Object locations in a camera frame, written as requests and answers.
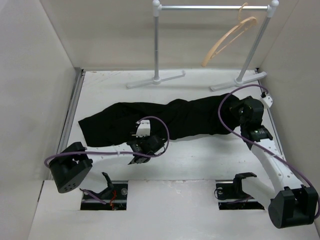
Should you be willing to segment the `black trousers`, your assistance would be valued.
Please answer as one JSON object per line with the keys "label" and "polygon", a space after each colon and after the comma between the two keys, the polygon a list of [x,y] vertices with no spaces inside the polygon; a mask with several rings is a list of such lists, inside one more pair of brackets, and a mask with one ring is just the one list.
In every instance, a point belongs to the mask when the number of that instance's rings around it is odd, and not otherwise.
{"label": "black trousers", "polygon": [[151,132],[177,140],[196,135],[227,135],[239,122],[230,106],[240,99],[216,95],[196,100],[175,99],[168,104],[118,102],[78,122],[89,147],[120,145],[133,139],[136,122],[151,116]]}

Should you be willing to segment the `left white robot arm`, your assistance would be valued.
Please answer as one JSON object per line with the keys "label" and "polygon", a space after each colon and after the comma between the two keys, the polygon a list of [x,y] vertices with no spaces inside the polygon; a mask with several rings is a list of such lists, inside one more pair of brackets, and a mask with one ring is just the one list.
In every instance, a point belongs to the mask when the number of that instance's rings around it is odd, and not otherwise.
{"label": "left white robot arm", "polygon": [[51,172],[58,193],[65,194],[78,188],[99,161],[132,156],[129,165],[147,163],[163,155],[168,147],[169,141],[157,135],[136,138],[127,142],[125,148],[115,146],[114,151],[93,151],[81,142],[74,142],[61,153],[46,158],[44,164]]}

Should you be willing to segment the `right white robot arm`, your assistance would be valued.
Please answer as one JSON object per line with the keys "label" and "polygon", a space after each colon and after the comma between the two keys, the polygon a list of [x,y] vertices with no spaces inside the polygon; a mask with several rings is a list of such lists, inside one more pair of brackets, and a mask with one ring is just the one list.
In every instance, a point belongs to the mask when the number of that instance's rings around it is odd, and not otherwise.
{"label": "right white robot arm", "polygon": [[232,185],[233,194],[238,198],[253,197],[268,211],[278,229],[311,225],[316,217],[319,195],[278,159],[280,154],[275,141],[262,124],[263,103],[249,96],[232,104],[230,112],[239,122],[241,137],[246,139],[249,150],[260,161],[272,183],[272,187],[268,187],[255,174],[240,173],[236,176],[239,181]]}

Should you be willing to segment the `beige plastic hanger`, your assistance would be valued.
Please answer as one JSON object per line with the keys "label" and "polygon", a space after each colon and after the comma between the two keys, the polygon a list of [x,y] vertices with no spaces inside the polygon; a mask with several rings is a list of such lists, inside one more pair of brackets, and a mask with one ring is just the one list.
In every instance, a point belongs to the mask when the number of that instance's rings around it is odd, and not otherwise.
{"label": "beige plastic hanger", "polygon": [[236,39],[243,35],[250,28],[257,25],[257,19],[254,16],[242,19],[242,10],[247,7],[248,3],[245,2],[239,9],[237,19],[238,23],[232,27],[227,33],[225,33],[207,52],[201,62],[201,66],[204,68],[208,65],[209,61],[222,52],[226,47],[232,44]]}

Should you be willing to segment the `aluminium side rail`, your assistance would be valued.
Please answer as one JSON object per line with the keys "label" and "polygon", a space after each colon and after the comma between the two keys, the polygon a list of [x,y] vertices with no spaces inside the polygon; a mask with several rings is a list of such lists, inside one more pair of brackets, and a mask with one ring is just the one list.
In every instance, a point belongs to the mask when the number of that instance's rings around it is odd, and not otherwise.
{"label": "aluminium side rail", "polygon": [[57,153],[61,153],[68,146],[68,140],[71,134],[72,125],[75,118],[78,102],[80,99],[81,90],[84,83],[84,77],[86,74],[86,72],[79,67],[75,68],[75,73],[75,80],[57,147]]}

